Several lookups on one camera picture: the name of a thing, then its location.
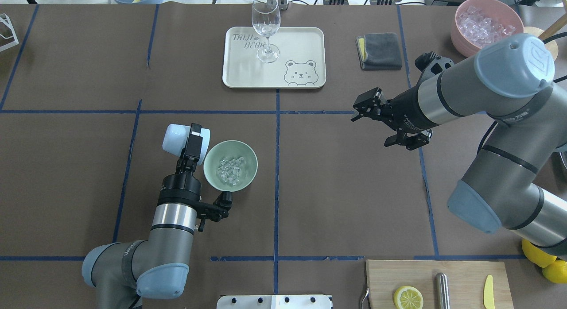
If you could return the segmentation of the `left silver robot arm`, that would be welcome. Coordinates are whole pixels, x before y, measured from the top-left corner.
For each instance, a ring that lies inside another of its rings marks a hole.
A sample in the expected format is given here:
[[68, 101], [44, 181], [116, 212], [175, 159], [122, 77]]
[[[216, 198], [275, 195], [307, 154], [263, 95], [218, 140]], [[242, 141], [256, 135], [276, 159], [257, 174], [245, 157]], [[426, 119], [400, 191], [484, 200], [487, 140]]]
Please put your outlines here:
[[82, 276], [96, 290], [97, 309], [135, 309], [145, 298], [182, 295], [201, 203], [201, 183], [193, 174], [209, 142], [210, 131], [199, 124], [168, 126], [163, 149], [179, 159], [162, 182], [148, 239], [99, 246], [83, 261]]

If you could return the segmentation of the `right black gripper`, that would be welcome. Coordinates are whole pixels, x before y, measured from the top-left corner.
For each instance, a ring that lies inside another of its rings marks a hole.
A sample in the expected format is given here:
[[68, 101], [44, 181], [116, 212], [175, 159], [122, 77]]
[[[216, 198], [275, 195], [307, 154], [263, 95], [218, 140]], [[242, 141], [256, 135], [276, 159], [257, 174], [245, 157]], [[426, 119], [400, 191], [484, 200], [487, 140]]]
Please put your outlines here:
[[397, 97], [386, 100], [381, 89], [374, 88], [358, 95], [353, 108], [356, 112], [351, 117], [352, 122], [367, 117], [405, 133], [426, 130], [426, 117], [419, 107], [417, 90], [406, 90]]

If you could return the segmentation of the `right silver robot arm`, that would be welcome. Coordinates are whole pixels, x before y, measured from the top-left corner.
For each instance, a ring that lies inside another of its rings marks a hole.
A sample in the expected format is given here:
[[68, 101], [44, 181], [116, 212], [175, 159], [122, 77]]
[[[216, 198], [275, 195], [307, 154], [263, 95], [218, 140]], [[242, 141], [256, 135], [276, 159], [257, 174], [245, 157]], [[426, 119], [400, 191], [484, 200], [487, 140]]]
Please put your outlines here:
[[544, 42], [518, 33], [430, 75], [387, 100], [381, 89], [360, 94], [352, 121], [381, 121], [395, 131], [384, 145], [414, 150], [432, 129], [485, 112], [489, 137], [456, 184], [447, 207], [486, 234], [506, 228], [543, 252], [566, 259], [566, 201], [533, 183], [554, 152], [566, 150], [566, 91], [554, 81]]

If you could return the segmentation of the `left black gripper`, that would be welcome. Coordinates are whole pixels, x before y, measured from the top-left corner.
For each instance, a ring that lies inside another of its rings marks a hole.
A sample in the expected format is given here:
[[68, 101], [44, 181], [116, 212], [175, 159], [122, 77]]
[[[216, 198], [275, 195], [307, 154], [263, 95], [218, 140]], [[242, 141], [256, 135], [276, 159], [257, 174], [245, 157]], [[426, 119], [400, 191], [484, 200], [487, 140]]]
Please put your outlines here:
[[192, 208], [202, 208], [201, 183], [193, 176], [201, 159], [204, 137], [202, 126], [192, 123], [183, 150], [183, 158], [177, 162], [176, 173], [162, 181], [158, 205], [178, 203]]

